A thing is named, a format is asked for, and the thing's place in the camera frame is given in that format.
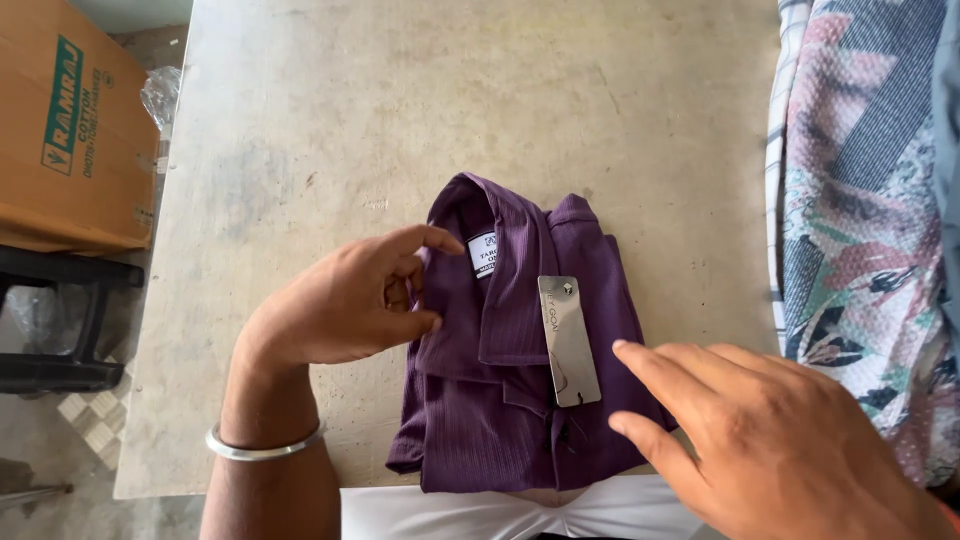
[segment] black plastic stool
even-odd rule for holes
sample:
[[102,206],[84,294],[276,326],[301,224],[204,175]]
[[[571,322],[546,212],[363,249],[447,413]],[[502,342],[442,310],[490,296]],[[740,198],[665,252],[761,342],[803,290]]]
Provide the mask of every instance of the black plastic stool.
[[81,285],[89,295],[77,346],[68,355],[0,354],[0,392],[103,392],[120,382],[123,364],[97,361],[93,351],[109,292],[125,286],[142,287],[143,269],[100,258],[0,246],[0,308],[12,286],[49,287],[58,283]]

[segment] cardboard box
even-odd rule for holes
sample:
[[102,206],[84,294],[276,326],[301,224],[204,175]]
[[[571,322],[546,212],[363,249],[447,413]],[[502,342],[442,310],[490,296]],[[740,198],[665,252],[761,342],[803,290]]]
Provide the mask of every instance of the cardboard box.
[[0,244],[149,247],[159,131],[146,78],[63,0],[0,0]]

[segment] folded shirt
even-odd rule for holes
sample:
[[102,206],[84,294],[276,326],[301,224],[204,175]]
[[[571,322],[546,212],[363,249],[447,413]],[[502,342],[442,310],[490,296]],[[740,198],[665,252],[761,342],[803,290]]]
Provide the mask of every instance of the folded shirt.
[[[387,467],[420,471],[424,492],[471,493],[576,489],[645,463],[608,427],[610,414],[630,410],[667,430],[677,424],[611,352],[615,339],[642,335],[616,241],[587,201],[567,195],[543,212],[462,173],[428,221],[468,254],[423,256],[423,306],[444,325],[407,349]],[[537,283],[544,275],[577,279],[599,402],[556,407]]]

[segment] forearm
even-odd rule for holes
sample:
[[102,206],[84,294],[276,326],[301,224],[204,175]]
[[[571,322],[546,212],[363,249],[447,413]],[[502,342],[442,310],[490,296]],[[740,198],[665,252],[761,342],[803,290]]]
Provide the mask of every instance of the forearm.
[[[238,343],[220,419],[220,438],[230,446],[277,448],[317,428],[309,366],[270,360]],[[270,461],[218,456],[201,538],[339,538],[339,517],[339,483],[323,443]]]

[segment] shirt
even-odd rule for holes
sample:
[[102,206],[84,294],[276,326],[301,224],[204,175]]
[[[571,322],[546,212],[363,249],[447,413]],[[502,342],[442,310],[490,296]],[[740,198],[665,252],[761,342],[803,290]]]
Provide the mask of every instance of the shirt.
[[[613,355],[617,338],[642,342],[615,239],[587,201],[553,211],[462,173],[437,197],[428,222],[463,242],[494,232],[492,274],[470,256],[423,255],[423,306],[444,319],[407,349],[401,426],[387,461],[420,471],[424,492],[576,489],[646,462],[607,425],[617,410],[667,430],[673,417]],[[556,407],[537,277],[570,276],[600,382],[599,402]]]

